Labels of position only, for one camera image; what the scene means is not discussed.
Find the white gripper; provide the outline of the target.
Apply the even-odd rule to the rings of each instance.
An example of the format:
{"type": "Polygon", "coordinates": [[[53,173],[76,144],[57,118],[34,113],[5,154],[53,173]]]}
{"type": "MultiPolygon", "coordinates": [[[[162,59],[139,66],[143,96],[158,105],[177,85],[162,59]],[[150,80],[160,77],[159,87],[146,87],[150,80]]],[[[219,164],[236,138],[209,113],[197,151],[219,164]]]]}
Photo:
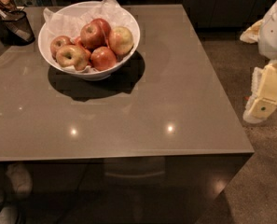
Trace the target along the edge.
{"type": "Polygon", "coordinates": [[[277,0],[262,20],[242,32],[240,40],[248,44],[258,42],[259,53],[270,59],[264,68],[254,69],[252,94],[243,113],[246,122],[258,124],[277,109],[277,0]]]}

